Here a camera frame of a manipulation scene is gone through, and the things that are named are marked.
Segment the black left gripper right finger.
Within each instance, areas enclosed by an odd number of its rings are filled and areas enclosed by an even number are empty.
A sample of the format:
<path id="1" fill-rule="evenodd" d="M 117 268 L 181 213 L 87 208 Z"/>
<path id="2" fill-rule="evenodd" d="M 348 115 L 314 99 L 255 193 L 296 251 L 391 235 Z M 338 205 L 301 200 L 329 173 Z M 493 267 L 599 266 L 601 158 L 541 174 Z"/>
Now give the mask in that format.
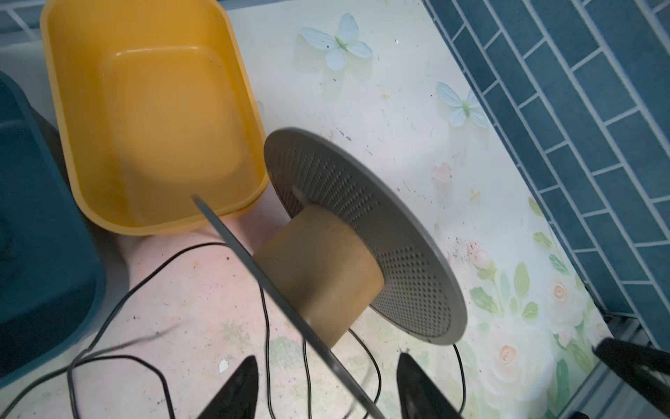
<path id="1" fill-rule="evenodd" d="M 461 419 L 461 414 L 408 353 L 401 353 L 396 373 L 402 419 Z"/>

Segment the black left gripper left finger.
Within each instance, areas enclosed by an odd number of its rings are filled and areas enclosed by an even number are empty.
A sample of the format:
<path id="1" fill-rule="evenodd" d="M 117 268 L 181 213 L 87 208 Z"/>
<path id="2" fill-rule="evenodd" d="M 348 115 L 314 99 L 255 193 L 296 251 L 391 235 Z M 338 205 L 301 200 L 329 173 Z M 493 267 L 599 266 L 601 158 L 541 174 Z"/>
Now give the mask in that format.
<path id="1" fill-rule="evenodd" d="M 256 357 L 251 355 L 244 359 L 197 418 L 254 419 L 258 389 L 258 363 Z"/>

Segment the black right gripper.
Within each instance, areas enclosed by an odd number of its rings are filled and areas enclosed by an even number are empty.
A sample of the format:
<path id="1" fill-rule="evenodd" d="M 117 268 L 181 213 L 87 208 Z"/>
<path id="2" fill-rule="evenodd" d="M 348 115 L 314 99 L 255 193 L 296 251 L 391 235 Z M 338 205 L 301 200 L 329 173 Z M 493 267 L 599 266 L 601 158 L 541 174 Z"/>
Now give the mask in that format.
<path id="1" fill-rule="evenodd" d="M 669 352 L 605 338 L 593 353 L 654 408 L 669 416 L 669 385 L 655 375 L 669 375 Z"/>

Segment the grey perforated cable spool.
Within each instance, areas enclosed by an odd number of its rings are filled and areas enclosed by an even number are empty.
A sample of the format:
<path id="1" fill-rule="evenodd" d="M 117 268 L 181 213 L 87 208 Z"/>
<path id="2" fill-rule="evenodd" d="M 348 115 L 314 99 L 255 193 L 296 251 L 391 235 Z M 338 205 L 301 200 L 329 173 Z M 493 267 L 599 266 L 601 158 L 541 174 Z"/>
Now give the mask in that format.
<path id="1" fill-rule="evenodd" d="M 382 413 L 333 347 L 371 308 L 419 340 L 453 345 L 467 307 L 455 274 L 418 219 L 342 148 L 294 127 L 263 149 L 289 223 L 249 252 L 200 197 L 195 205 L 305 342 L 374 418 Z"/>

